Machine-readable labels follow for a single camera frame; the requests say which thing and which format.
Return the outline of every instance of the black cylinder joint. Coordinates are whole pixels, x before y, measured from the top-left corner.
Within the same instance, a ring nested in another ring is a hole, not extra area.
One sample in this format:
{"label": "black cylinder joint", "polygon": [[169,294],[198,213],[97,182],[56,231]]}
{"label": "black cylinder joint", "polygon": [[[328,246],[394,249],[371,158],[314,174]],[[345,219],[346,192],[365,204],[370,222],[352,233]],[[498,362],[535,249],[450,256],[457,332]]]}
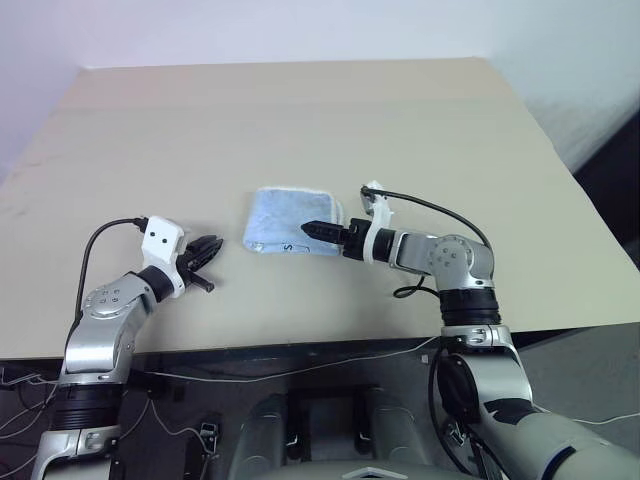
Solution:
{"label": "black cylinder joint", "polygon": [[136,275],[149,284],[158,303],[173,293],[173,283],[158,267],[150,265]]}
{"label": "black cylinder joint", "polygon": [[388,262],[391,256],[391,248],[393,247],[393,238],[395,237],[395,230],[389,230],[388,228],[381,228],[376,234],[376,239],[373,241],[373,259],[380,262]]}
{"label": "black cylinder joint", "polygon": [[70,385],[56,392],[51,430],[75,430],[118,424],[123,386]]}
{"label": "black cylinder joint", "polygon": [[446,326],[500,324],[493,288],[441,290],[440,312]]}

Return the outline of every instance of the wire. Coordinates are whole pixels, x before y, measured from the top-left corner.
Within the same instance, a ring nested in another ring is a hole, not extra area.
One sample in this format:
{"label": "wire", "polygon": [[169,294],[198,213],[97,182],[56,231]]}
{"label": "wire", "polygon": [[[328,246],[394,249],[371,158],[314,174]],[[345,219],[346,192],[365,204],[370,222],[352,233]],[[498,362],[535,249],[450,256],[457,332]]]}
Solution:
{"label": "wire", "polygon": [[431,295],[435,295],[436,297],[440,298],[440,294],[438,292],[436,292],[433,288],[423,287],[422,286],[423,283],[424,283],[424,275],[420,277],[420,281],[416,285],[396,288],[393,291],[393,296],[396,298],[407,298],[416,292],[428,292]]}
{"label": "wire", "polygon": [[151,400],[151,410],[153,411],[154,417],[156,417],[156,420],[158,421],[162,429],[167,433],[167,435],[171,435],[172,437],[177,437],[184,433],[189,433],[189,432],[193,433],[196,437],[198,437],[198,440],[200,440],[200,443],[202,444],[202,449],[205,451],[205,453],[207,455],[215,455],[216,452],[213,452],[207,448],[207,445],[204,443],[204,440],[200,436],[200,432],[198,432],[195,428],[185,427],[181,430],[178,430],[177,432],[172,432],[171,430],[169,430],[169,427],[167,427],[165,423],[162,421],[162,419],[160,418],[160,415],[158,415],[158,411],[156,410],[156,405],[155,403],[153,403],[153,400]]}
{"label": "wire", "polygon": [[26,462],[24,462],[22,465],[20,465],[19,467],[14,468],[13,470],[11,470],[10,472],[7,473],[3,473],[2,475],[0,475],[0,480],[3,478],[9,478],[12,477],[14,474],[18,473],[19,471],[23,470],[27,465],[29,465],[31,462],[33,462],[36,457],[38,456],[38,454],[36,453],[33,457],[31,457],[29,460],[27,460]]}
{"label": "wire", "polygon": [[436,432],[436,436],[440,441],[440,445],[442,445],[442,449],[445,451],[447,456],[451,459],[451,461],[455,464],[455,466],[462,473],[466,473],[467,475],[471,475],[471,472],[467,467],[465,467],[460,460],[455,456],[449,445],[442,435],[442,431],[440,430],[440,425],[438,423],[438,418],[436,416],[436,405],[434,401],[434,392],[433,392],[433,384],[436,376],[436,370],[438,369],[438,364],[440,363],[440,356],[442,355],[442,351],[444,350],[444,346],[442,342],[438,346],[438,350],[436,350],[435,355],[433,356],[433,361],[431,362],[431,368],[429,369],[429,382],[427,384],[427,400],[429,402],[429,415],[431,417],[431,423],[433,424],[433,429]]}
{"label": "wire", "polygon": [[82,266],[80,267],[80,279],[78,280],[78,292],[76,294],[76,310],[75,310],[75,320],[73,324],[72,331],[77,326],[77,322],[80,321],[80,317],[82,316],[82,297],[84,295],[84,284],[87,279],[87,267],[89,265],[89,257],[91,256],[91,249],[93,248],[93,244],[100,236],[102,232],[107,230],[108,228],[114,227],[116,225],[123,225],[126,223],[136,224],[136,222],[140,221],[138,218],[121,218],[119,220],[113,220],[111,222],[107,222],[101,227],[93,232],[91,237],[89,237],[89,241],[84,249],[84,255],[82,257]]}
{"label": "wire", "polygon": [[[53,390],[49,394],[49,397],[47,398],[46,401],[43,400],[42,402],[38,402],[38,403],[36,403],[34,405],[34,407],[35,406],[39,406],[39,405],[43,405],[45,403],[48,403],[49,400],[51,400],[51,398],[53,397],[53,394],[55,393],[55,391],[56,391],[56,387],[53,388]],[[22,417],[24,414],[29,413],[29,412],[30,412],[30,410],[26,410],[25,409],[22,412],[18,413],[17,415],[11,417],[3,425],[0,426],[0,431],[4,430],[6,427],[11,425],[13,422],[15,422],[18,418]],[[18,432],[14,432],[14,433],[10,433],[8,435],[0,436],[0,440],[4,440],[4,439],[15,437],[16,435],[19,435],[20,433],[25,431],[28,427],[31,427],[37,421],[37,419],[40,418],[40,416],[42,415],[43,412],[44,412],[44,409],[40,410],[40,412],[38,412],[38,414],[34,417],[34,419],[31,421],[31,423],[27,427],[23,428],[22,430],[19,430]]]}
{"label": "wire", "polygon": [[571,420],[573,420],[574,422],[586,423],[588,425],[607,425],[609,423],[617,422],[618,420],[624,420],[625,418],[633,418],[633,417],[640,417],[640,412],[630,413],[629,415],[618,415],[617,417],[611,417],[611,418],[608,418],[607,420],[602,420],[600,422],[597,422],[597,421],[594,422],[591,420],[581,420],[579,418],[572,418]]}
{"label": "wire", "polygon": [[142,412],[138,416],[138,419],[134,422],[134,424],[131,426],[131,428],[129,428],[129,430],[127,430],[127,432],[120,437],[120,441],[122,441],[125,438],[127,438],[129,435],[131,435],[133,433],[133,431],[136,428],[138,428],[138,425],[140,425],[140,422],[142,421],[144,416],[147,414],[147,410],[149,410],[149,404],[150,403],[151,403],[151,399],[147,398],[147,402],[144,404],[144,408],[142,409]]}
{"label": "wire", "polygon": [[257,378],[247,378],[247,379],[201,378],[201,377],[189,377],[187,375],[177,375],[175,373],[164,373],[164,372],[146,372],[146,373],[149,373],[151,375],[158,375],[158,376],[161,376],[161,377],[178,378],[178,379],[181,379],[181,380],[193,380],[193,381],[196,381],[196,382],[206,382],[206,383],[255,383],[255,382],[263,382],[263,381],[266,381],[266,380],[273,380],[273,379],[281,378],[281,377],[287,377],[289,375],[297,375],[299,373],[311,372],[313,370],[320,370],[321,368],[334,367],[334,366],[337,366],[337,365],[344,365],[345,363],[352,363],[352,362],[359,362],[359,361],[363,361],[363,360],[377,360],[377,359],[380,359],[380,358],[395,357],[396,355],[403,355],[405,353],[415,352],[416,350],[421,349],[422,347],[424,347],[428,343],[432,342],[436,338],[438,338],[438,337],[431,337],[428,340],[425,340],[424,342],[420,343],[419,345],[416,345],[415,347],[410,348],[409,350],[400,350],[400,351],[397,351],[397,352],[383,353],[381,355],[371,355],[371,356],[366,356],[366,357],[348,358],[346,360],[340,360],[339,362],[325,363],[325,364],[322,364],[322,365],[315,365],[313,367],[302,368],[300,370],[292,370],[292,371],[289,371],[289,372],[276,373],[276,374],[273,374],[273,375],[266,375],[264,377],[257,377]]}
{"label": "wire", "polygon": [[[537,408],[546,413],[554,413],[540,405],[535,405]],[[583,420],[581,418],[572,418],[571,420],[578,423],[586,423],[587,425],[608,425],[609,423],[617,422],[619,420],[625,420],[627,418],[640,417],[640,412],[629,413],[627,415],[618,415],[616,417],[607,418],[606,420]]]}
{"label": "wire", "polygon": [[[42,407],[38,406],[38,405],[29,405],[27,404],[27,402],[25,401],[24,397],[22,396],[22,386],[24,385],[24,383],[21,383],[18,385],[17,393],[18,393],[18,400],[20,400],[20,403],[22,404],[22,406],[24,408],[26,408],[27,410],[33,412],[34,410],[37,410],[38,408],[46,408],[46,405],[43,405],[42,402],[40,402],[40,405],[42,405]],[[47,390],[47,384],[44,383],[44,401],[46,403],[46,399],[49,396],[49,392]]]}
{"label": "wire", "polygon": [[200,473],[200,480],[204,480],[204,476],[207,474],[207,467],[209,466],[209,458],[205,458],[204,464],[202,465],[202,472]]}
{"label": "wire", "polygon": [[20,435],[23,432],[26,432],[27,430],[29,430],[38,421],[38,419],[42,416],[43,413],[44,413],[44,410],[40,410],[38,412],[38,414],[35,417],[33,417],[31,422],[29,422],[27,424],[27,426],[21,428],[17,432],[9,433],[7,435],[0,435],[0,440],[6,440],[7,438],[13,438],[13,437],[16,437],[16,436]]}
{"label": "wire", "polygon": [[11,387],[13,385],[18,385],[22,382],[27,382],[31,379],[37,378],[40,375],[38,375],[37,373],[30,373],[29,375],[25,375],[24,377],[20,377],[20,378],[16,378],[14,380],[10,380],[8,382],[4,381],[4,367],[2,368],[2,374],[0,375],[0,385],[2,385],[3,387]]}
{"label": "wire", "polygon": [[44,378],[42,378],[42,375],[38,375],[36,378],[33,378],[31,380],[27,380],[27,383],[29,385],[57,385],[58,381],[57,380],[45,380]]}
{"label": "wire", "polygon": [[[383,197],[399,198],[400,200],[406,200],[408,202],[417,203],[418,205],[422,205],[423,207],[427,207],[432,210],[436,210],[437,212],[444,213],[445,215],[448,215],[449,217],[454,218],[455,220],[458,220],[460,223],[466,225],[471,230],[473,230],[473,232],[478,236],[478,238],[482,240],[482,243],[484,243],[484,245],[489,250],[492,250],[491,243],[489,242],[489,239],[487,238],[487,236],[482,232],[482,230],[480,230],[478,227],[476,227],[473,223],[471,223],[469,220],[464,218],[462,215],[454,211],[441,207],[440,205],[436,205],[435,203],[427,202],[426,200],[423,200],[421,198],[413,197],[411,195],[406,195],[404,193],[389,192],[387,190],[377,190],[374,188],[369,188],[367,186],[363,186],[360,189],[360,193],[362,193],[362,195],[365,195],[365,196],[382,195]],[[420,277],[420,281],[414,286],[400,287],[396,289],[393,292],[393,296],[395,298],[407,298],[413,295],[414,293],[420,291],[420,292],[429,292],[439,297],[438,292],[436,292],[435,290],[432,290],[427,287],[423,287],[422,286],[423,282],[424,282],[424,276]]]}
{"label": "wire", "polygon": [[473,223],[471,223],[469,220],[467,220],[466,218],[464,218],[462,215],[453,212],[447,208],[441,207],[440,205],[436,205],[435,203],[431,203],[431,202],[427,202],[426,200],[422,200],[421,198],[418,197],[413,197],[411,195],[406,195],[404,193],[396,193],[396,192],[389,192],[387,190],[377,190],[375,188],[369,188],[369,187],[362,187],[360,189],[360,192],[363,195],[382,195],[383,197],[392,197],[392,198],[399,198],[401,200],[406,200],[407,202],[413,202],[413,203],[417,203],[418,205],[422,205],[423,207],[427,207],[430,208],[432,210],[436,210],[440,213],[444,213],[445,215],[450,216],[451,218],[454,218],[456,220],[458,220],[460,223],[465,224],[467,227],[469,227],[471,230],[473,230],[473,232],[480,238],[480,240],[482,240],[482,243],[484,243],[484,245],[491,250],[491,243],[489,243],[489,239],[487,238],[487,236],[482,232],[482,230],[480,230],[478,227],[476,227]]}
{"label": "wire", "polygon": [[264,375],[243,375],[240,373],[228,373],[228,372],[225,372],[224,370],[208,369],[208,368],[198,367],[198,366],[189,366],[188,368],[190,368],[191,370],[203,371],[207,373],[209,376],[222,375],[228,378],[240,378],[240,379],[249,379],[249,380],[254,378],[261,378],[264,376]]}

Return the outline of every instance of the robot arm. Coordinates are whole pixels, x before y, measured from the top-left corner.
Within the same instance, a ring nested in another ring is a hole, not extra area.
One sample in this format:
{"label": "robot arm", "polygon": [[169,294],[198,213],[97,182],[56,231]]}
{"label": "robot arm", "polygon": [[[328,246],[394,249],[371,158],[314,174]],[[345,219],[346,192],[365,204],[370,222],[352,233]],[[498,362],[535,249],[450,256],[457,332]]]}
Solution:
{"label": "robot arm", "polygon": [[184,230],[151,217],[142,243],[145,268],[93,290],[82,304],[65,348],[49,431],[42,434],[32,480],[118,478],[113,453],[120,438],[118,414],[129,377],[136,335],[165,298],[195,283],[213,284],[196,272],[218,252],[215,235],[186,243]]}
{"label": "robot arm", "polygon": [[481,244],[457,234],[436,237],[377,228],[380,222],[370,203],[386,203],[386,198],[371,194],[367,187],[362,193],[365,211],[374,215],[373,221],[354,218],[348,229],[314,221],[302,229],[312,238],[343,245],[345,257],[372,257],[391,268],[434,277],[444,326],[430,383],[437,373],[446,412],[509,478],[637,478],[639,463],[633,454],[533,404],[511,334],[501,324],[492,279],[493,253],[486,238],[482,236],[485,244]]}

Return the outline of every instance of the black cable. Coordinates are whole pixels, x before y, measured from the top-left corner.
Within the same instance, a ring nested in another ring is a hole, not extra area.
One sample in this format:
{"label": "black cable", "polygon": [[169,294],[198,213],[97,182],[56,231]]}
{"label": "black cable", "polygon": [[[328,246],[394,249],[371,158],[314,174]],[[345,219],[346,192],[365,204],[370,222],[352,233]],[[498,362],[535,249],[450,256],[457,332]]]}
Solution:
{"label": "black cable", "polygon": [[404,193],[389,192],[387,190],[377,190],[375,188],[369,188],[367,186],[362,187],[360,189],[360,192],[363,195],[366,195],[366,196],[369,196],[369,195],[382,195],[383,197],[399,198],[401,200],[406,200],[408,202],[417,203],[418,205],[422,205],[423,207],[427,207],[427,208],[430,208],[432,210],[436,210],[436,211],[438,211],[440,213],[444,213],[445,215],[448,215],[451,218],[454,218],[454,219],[458,220],[460,223],[465,224],[467,227],[469,227],[471,230],[473,230],[473,232],[476,235],[478,235],[480,240],[482,240],[482,243],[484,243],[484,245],[489,250],[491,250],[491,243],[489,243],[489,239],[487,238],[487,236],[484,233],[482,233],[482,230],[480,230],[473,223],[471,223],[469,220],[467,220],[462,215],[460,215],[460,214],[458,214],[456,212],[453,212],[453,211],[451,211],[449,209],[441,207],[440,205],[436,205],[435,203],[427,202],[426,200],[422,200],[421,198],[413,197],[411,195],[406,195]]}
{"label": "black cable", "polygon": [[[441,207],[440,205],[436,205],[435,203],[427,202],[426,200],[422,200],[421,198],[418,198],[418,197],[406,195],[404,193],[389,192],[387,190],[378,190],[375,188],[369,188],[367,186],[363,186],[360,189],[360,193],[362,193],[365,196],[382,195],[383,197],[399,198],[400,200],[406,200],[407,202],[417,203],[418,205],[422,205],[423,207],[427,207],[437,212],[444,213],[445,215],[448,215],[449,217],[458,220],[460,223],[466,225],[471,230],[473,230],[473,232],[480,238],[480,240],[482,240],[482,243],[484,243],[484,245],[489,250],[491,250],[491,243],[489,242],[489,239],[487,238],[487,236],[482,232],[482,230],[480,230],[478,227],[476,227],[473,223],[471,223],[469,220],[464,218],[462,215],[456,212],[453,212],[447,208]],[[420,277],[420,281],[416,285],[412,285],[408,287],[400,287],[396,289],[393,292],[393,296],[396,298],[407,298],[413,295],[414,293],[420,291],[420,292],[429,292],[439,297],[438,292],[436,292],[435,290],[432,290],[427,287],[423,287],[422,286],[423,282],[424,282],[424,276]]]}
{"label": "black cable", "polygon": [[506,470],[502,467],[502,464],[498,460],[498,457],[496,457],[495,454],[491,451],[491,449],[489,447],[487,447],[487,444],[484,443],[482,438],[480,438],[478,435],[476,435],[475,432],[473,432],[473,431],[470,431],[469,433],[470,433],[471,441],[475,442],[478,445],[478,447],[480,447],[480,449],[482,449],[482,451],[484,451],[484,453],[486,453],[491,458],[491,460],[493,460],[493,463],[495,463],[495,465],[500,470],[502,470],[503,472],[506,472]]}
{"label": "black cable", "polygon": [[433,384],[436,376],[436,370],[438,369],[438,364],[440,363],[440,356],[442,355],[442,351],[444,350],[444,346],[442,345],[442,339],[440,340],[440,346],[438,350],[436,350],[435,355],[433,356],[433,361],[431,362],[431,368],[429,369],[429,383],[427,384],[427,400],[429,402],[429,415],[431,416],[431,423],[433,424],[433,429],[436,431],[436,436],[440,441],[440,445],[442,445],[443,450],[447,454],[447,456],[451,459],[451,461],[458,467],[462,473],[466,473],[467,475],[472,475],[467,467],[465,467],[460,460],[455,456],[449,445],[447,445],[447,441],[442,435],[442,431],[440,430],[440,426],[438,424],[438,417],[436,416],[436,405],[433,399]]}
{"label": "black cable", "polygon": [[428,292],[431,295],[435,295],[436,297],[440,298],[440,294],[438,292],[436,292],[433,288],[423,287],[422,286],[423,283],[424,283],[424,275],[420,277],[420,281],[416,285],[396,288],[393,291],[393,296],[396,298],[407,298],[416,292]]}
{"label": "black cable", "polygon": [[487,465],[485,459],[482,457],[482,447],[471,436],[469,436],[469,445],[471,446],[471,452],[475,459],[476,468],[478,469],[478,476],[480,478],[488,479],[489,473],[487,471]]}
{"label": "black cable", "polygon": [[84,283],[87,279],[87,267],[89,265],[89,257],[91,256],[91,249],[93,248],[93,244],[96,239],[100,236],[102,232],[107,230],[108,228],[114,227],[116,225],[123,225],[126,223],[132,223],[137,226],[141,232],[144,232],[147,228],[147,223],[149,219],[146,217],[141,218],[121,218],[119,220],[113,220],[111,222],[107,222],[101,227],[99,227],[91,237],[89,237],[89,241],[87,242],[87,246],[84,249],[84,255],[82,257],[82,266],[80,267],[80,279],[78,281],[78,292],[76,294],[76,310],[75,310],[75,320],[73,322],[73,326],[71,331],[77,327],[80,322],[80,317],[82,316],[82,297],[84,295]]}

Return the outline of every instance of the towel label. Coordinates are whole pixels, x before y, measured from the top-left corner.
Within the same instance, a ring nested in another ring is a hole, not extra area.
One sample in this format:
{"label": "towel label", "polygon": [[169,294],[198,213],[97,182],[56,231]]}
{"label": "towel label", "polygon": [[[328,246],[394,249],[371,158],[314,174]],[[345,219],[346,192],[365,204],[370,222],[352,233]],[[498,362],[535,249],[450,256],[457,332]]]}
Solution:
{"label": "towel label", "polygon": [[283,253],[309,253],[310,251],[311,249],[309,247],[305,247],[304,245],[293,245],[291,243],[282,244]]}

